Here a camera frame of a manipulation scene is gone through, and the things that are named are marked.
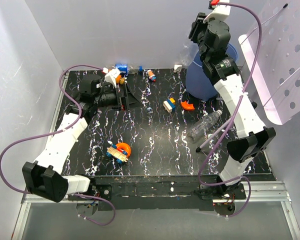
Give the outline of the orange juice bottle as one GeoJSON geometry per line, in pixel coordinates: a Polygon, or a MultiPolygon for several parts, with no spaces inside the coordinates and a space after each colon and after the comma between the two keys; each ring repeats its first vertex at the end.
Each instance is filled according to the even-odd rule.
{"type": "Polygon", "coordinates": [[[116,84],[117,84],[117,85],[123,85],[124,83],[127,82],[127,78],[124,77],[124,76],[122,76],[121,74],[119,74],[119,75],[116,77],[115,81],[116,81],[116,84]]]}

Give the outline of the white blue yellow block stack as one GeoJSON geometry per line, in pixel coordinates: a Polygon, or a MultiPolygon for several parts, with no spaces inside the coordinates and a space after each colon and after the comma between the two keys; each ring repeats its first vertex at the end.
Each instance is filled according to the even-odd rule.
{"type": "Polygon", "coordinates": [[[171,97],[163,102],[163,107],[168,113],[172,113],[175,111],[176,108],[175,104],[176,101],[171,97]]]}

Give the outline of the clear bottle near tripod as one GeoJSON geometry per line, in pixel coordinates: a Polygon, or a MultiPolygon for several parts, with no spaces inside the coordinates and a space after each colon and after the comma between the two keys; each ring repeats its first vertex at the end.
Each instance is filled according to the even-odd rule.
{"type": "Polygon", "coordinates": [[[187,137],[192,143],[198,142],[207,130],[213,127],[222,115],[221,110],[209,113],[196,122],[188,131],[187,137]]]}

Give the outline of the orange curved toy piece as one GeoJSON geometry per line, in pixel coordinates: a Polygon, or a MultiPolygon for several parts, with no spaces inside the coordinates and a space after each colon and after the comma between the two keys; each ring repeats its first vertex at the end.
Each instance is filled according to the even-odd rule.
{"type": "Polygon", "coordinates": [[[186,111],[194,111],[195,107],[192,103],[189,103],[188,101],[182,101],[180,103],[181,107],[186,111]]]}

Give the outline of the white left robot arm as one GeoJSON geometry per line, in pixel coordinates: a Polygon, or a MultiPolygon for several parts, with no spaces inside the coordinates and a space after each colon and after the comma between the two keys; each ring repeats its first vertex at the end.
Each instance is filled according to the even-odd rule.
{"type": "Polygon", "coordinates": [[[66,195],[79,193],[85,200],[96,196],[96,187],[84,175],[63,176],[62,169],[81,133],[88,127],[98,109],[131,110],[141,103],[131,92],[125,79],[122,85],[103,80],[99,75],[87,74],[79,84],[78,93],[63,115],[55,134],[34,162],[26,162],[22,174],[27,190],[53,202],[66,195]]]}

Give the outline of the blue plastic bin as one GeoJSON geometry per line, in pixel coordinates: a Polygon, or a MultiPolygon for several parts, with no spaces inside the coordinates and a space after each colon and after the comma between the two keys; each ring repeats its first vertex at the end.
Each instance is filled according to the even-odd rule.
{"type": "Polygon", "coordinates": [[[239,73],[235,58],[237,52],[229,53],[231,47],[227,44],[219,50],[209,50],[206,58],[198,50],[186,71],[185,88],[191,96],[208,101],[218,94],[215,83],[223,77],[239,73]]]}

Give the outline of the small white corner block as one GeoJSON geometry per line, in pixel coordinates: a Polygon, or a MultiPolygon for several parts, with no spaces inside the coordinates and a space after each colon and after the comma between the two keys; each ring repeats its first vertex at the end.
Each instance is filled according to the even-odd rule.
{"type": "Polygon", "coordinates": [[[181,64],[175,64],[173,68],[174,73],[179,73],[182,70],[183,66],[181,64]]]}

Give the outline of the clear Pepsi bottle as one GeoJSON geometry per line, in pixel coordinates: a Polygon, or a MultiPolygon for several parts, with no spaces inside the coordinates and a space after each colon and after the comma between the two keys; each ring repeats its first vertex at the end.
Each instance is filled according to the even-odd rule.
{"type": "Polygon", "coordinates": [[[129,74],[138,74],[143,71],[142,66],[133,66],[123,63],[115,64],[115,68],[117,68],[122,75],[129,75],[129,74]]]}

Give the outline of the small toy figure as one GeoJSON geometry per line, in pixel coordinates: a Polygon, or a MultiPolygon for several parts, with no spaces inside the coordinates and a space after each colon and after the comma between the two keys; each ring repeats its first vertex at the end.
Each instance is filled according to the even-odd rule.
{"type": "Polygon", "coordinates": [[[148,79],[152,82],[156,82],[156,75],[154,74],[154,72],[151,69],[147,70],[147,74],[148,74],[148,79]]]}

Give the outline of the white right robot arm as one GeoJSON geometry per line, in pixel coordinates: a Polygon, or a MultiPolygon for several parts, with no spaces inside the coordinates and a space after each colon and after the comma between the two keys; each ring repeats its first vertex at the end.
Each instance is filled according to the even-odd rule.
{"type": "Polygon", "coordinates": [[[245,91],[240,70],[227,54],[231,34],[225,19],[198,13],[188,38],[198,45],[203,72],[231,115],[228,126],[236,129],[237,139],[226,145],[228,159],[216,183],[206,184],[220,198],[227,199],[240,185],[247,166],[272,141],[276,131],[266,127],[257,115],[245,91]]]}

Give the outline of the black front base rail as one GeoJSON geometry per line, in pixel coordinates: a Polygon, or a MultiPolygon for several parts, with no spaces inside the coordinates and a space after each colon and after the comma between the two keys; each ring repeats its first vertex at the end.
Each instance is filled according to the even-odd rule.
{"type": "Polygon", "coordinates": [[[252,196],[252,187],[243,180],[234,186],[205,186],[197,177],[187,176],[91,176],[84,199],[109,201],[116,210],[199,209],[213,211],[213,201],[226,202],[234,210],[235,200],[252,196]]]}

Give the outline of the beige toy car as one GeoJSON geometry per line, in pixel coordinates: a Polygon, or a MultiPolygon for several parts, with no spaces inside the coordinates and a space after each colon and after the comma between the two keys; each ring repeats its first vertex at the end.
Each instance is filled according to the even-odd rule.
{"type": "Polygon", "coordinates": [[[128,162],[128,153],[118,148],[116,145],[111,145],[107,148],[106,155],[110,158],[115,158],[118,164],[123,164],[128,162]]]}

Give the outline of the white perforated panel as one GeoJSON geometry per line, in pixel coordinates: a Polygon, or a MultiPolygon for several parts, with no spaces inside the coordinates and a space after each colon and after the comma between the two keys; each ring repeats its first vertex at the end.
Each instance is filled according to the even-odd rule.
{"type": "Polygon", "coordinates": [[[268,0],[258,14],[262,39],[248,90],[268,125],[300,125],[300,0],[268,0]]]}

